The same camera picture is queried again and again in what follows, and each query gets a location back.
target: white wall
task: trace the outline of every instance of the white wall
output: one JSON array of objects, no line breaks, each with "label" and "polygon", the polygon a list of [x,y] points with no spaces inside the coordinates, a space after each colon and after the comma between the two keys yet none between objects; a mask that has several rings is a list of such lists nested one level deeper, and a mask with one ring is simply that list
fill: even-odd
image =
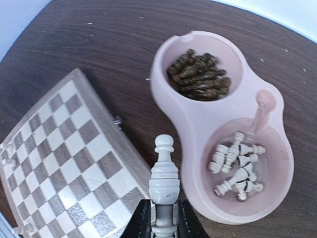
[{"label": "white wall", "polygon": [[284,25],[317,43],[317,0],[215,0]]},{"label": "white wall", "polygon": [[51,0],[0,0],[0,62],[27,25]]}]

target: wood grain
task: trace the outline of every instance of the wood grain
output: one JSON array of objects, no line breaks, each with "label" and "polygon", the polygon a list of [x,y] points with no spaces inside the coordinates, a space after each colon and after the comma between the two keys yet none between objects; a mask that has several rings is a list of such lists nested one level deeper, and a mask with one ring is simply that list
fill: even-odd
[{"label": "wood grain", "polygon": [[[154,138],[169,133],[180,167],[179,138],[154,103],[145,78],[160,44],[191,30],[211,31],[232,41],[252,70],[280,90],[295,158],[293,184],[276,211],[240,226],[200,216],[208,234],[212,238],[316,237],[317,46],[247,11],[207,0],[53,0],[0,65],[0,139],[60,79],[79,67],[109,110],[122,117],[124,132],[150,166],[157,159]],[[4,197],[2,201],[1,212],[14,224]]]}]

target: dark square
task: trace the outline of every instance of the dark square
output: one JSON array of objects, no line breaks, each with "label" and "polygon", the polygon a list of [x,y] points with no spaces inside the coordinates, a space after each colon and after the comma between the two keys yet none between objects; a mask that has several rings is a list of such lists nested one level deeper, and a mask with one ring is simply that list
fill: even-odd
[{"label": "dark square", "polygon": [[30,119],[29,123],[31,126],[31,131],[34,132],[41,125],[39,115],[36,114],[32,119]]},{"label": "dark square", "polygon": [[68,238],[84,238],[79,230],[73,229],[70,233],[67,234]]},{"label": "dark square", "polygon": [[95,127],[95,124],[91,120],[89,120],[79,129],[79,133],[83,138],[84,142],[88,144],[99,134],[99,131]]},{"label": "dark square", "polygon": [[135,189],[128,192],[125,196],[123,196],[120,200],[133,214],[141,199],[145,199],[145,198],[136,187]]},{"label": "dark square", "polygon": [[19,186],[23,199],[25,200],[31,193],[26,181],[23,180]]},{"label": "dark square", "polygon": [[30,135],[30,137],[26,139],[25,147],[28,154],[30,154],[35,149],[36,146],[35,146],[33,135]]},{"label": "dark square", "polygon": [[91,158],[91,155],[86,147],[74,155],[74,160],[81,172],[84,172],[94,163],[94,160]]},{"label": "dark square", "polygon": [[43,123],[44,131],[46,136],[50,135],[53,130],[56,128],[56,123],[53,116],[50,116],[44,123]]},{"label": "dark square", "polygon": [[11,192],[13,192],[17,187],[16,180],[13,174],[8,178],[8,182],[10,185]]},{"label": "dark square", "polygon": [[42,193],[40,187],[37,187],[32,193],[34,201],[38,207],[41,207],[44,203],[46,203],[46,199]]},{"label": "dark square", "polygon": [[13,171],[15,171],[18,167],[19,167],[19,159],[18,159],[18,155],[17,153],[14,153],[14,155],[12,155],[11,159],[15,160],[16,161],[16,166],[14,166]]},{"label": "dark square", "polygon": [[73,222],[75,223],[77,227],[81,226],[86,221],[88,221],[88,217],[86,213],[84,212],[84,210],[81,208],[81,206],[78,203],[72,206],[71,208],[69,208],[67,211],[70,218],[73,220]]},{"label": "dark square", "polygon": [[63,101],[61,100],[59,93],[49,102],[52,112],[55,112],[62,104]]},{"label": "dark square", "polygon": [[93,217],[90,221],[102,237],[116,228],[104,211]]},{"label": "dark square", "polygon": [[60,133],[62,134],[64,140],[66,140],[68,137],[70,137],[75,131],[76,128],[71,120],[71,118],[68,118],[66,121],[64,121],[59,126]]},{"label": "dark square", "polygon": [[1,154],[1,157],[2,157],[3,160],[5,160],[5,159],[8,160],[9,159],[9,155],[8,155],[7,150],[3,150],[2,154]]},{"label": "dark square", "polygon": [[32,238],[42,238],[41,235],[40,235],[38,232],[36,232],[35,234],[33,234],[31,237],[32,237]]},{"label": "dark square", "polygon": [[54,155],[57,159],[59,166],[62,166],[70,159],[69,151],[64,143],[62,143],[55,151]]},{"label": "dark square", "polygon": [[94,194],[104,209],[113,204],[116,200],[118,200],[117,195],[112,190],[108,182],[105,182],[103,185],[98,187],[94,191]]},{"label": "dark square", "polygon": [[69,186],[73,191],[77,201],[80,201],[90,193],[89,188],[81,176],[71,182]]},{"label": "dark square", "polygon": [[49,204],[57,217],[65,211],[57,194],[49,200]]},{"label": "dark square", "polygon": [[29,160],[29,157],[27,157],[21,164],[22,166],[22,170],[23,170],[23,173],[25,175],[25,177],[27,177],[31,171],[32,171],[32,166],[31,166],[31,163],[30,163],[30,160]]},{"label": "dark square", "polygon": [[27,219],[30,214],[28,212],[28,210],[26,209],[25,203],[22,202],[19,206],[18,206],[18,210],[21,214],[22,219],[25,221],[25,219]]},{"label": "dark square", "polygon": [[98,165],[107,179],[122,169],[121,165],[112,152],[109,152],[103,158],[101,158],[98,161]]},{"label": "dark square", "polygon": [[15,149],[20,148],[20,146],[23,144],[23,139],[20,132],[15,136],[14,144],[15,144]]},{"label": "dark square", "polygon": [[42,160],[45,159],[52,152],[50,145],[46,139],[38,146],[38,150]]},{"label": "dark square", "polygon": [[44,168],[43,163],[40,163],[35,169],[34,173],[39,181],[39,184],[43,183],[44,180],[48,177],[48,173],[46,172],[46,169]]},{"label": "dark square", "polygon": [[46,225],[39,210],[35,211],[31,217],[34,221],[35,226],[38,228],[38,230],[42,229]]},{"label": "dark square", "polygon": [[48,223],[49,230],[51,231],[54,238],[61,238],[65,235],[65,232],[60,227],[58,221],[56,219],[52,220]]},{"label": "dark square", "polygon": [[82,105],[80,99],[78,98],[78,95],[75,94],[72,96],[67,102],[66,107],[70,114],[73,114],[80,106]]},{"label": "dark square", "polygon": [[56,192],[60,192],[63,188],[66,187],[67,183],[61,174],[60,170],[57,170],[54,174],[50,176],[52,180],[52,184],[56,190]]}]

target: pile of dark chess pieces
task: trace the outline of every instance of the pile of dark chess pieces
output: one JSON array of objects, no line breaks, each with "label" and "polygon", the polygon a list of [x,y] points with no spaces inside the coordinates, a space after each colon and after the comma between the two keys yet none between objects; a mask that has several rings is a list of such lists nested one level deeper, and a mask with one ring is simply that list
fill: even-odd
[{"label": "pile of dark chess pieces", "polygon": [[228,94],[231,79],[217,67],[219,60],[209,54],[195,55],[193,49],[182,54],[168,69],[169,80],[179,86],[179,93],[197,101],[214,101]]}]

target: checkered pattern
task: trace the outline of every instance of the checkered pattern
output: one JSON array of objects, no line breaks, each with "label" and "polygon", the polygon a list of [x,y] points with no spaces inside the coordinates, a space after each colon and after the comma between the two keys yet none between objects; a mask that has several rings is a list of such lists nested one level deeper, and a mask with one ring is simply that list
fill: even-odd
[{"label": "checkered pattern", "polygon": [[68,82],[22,127],[2,158],[32,238],[119,237],[144,191]]}]

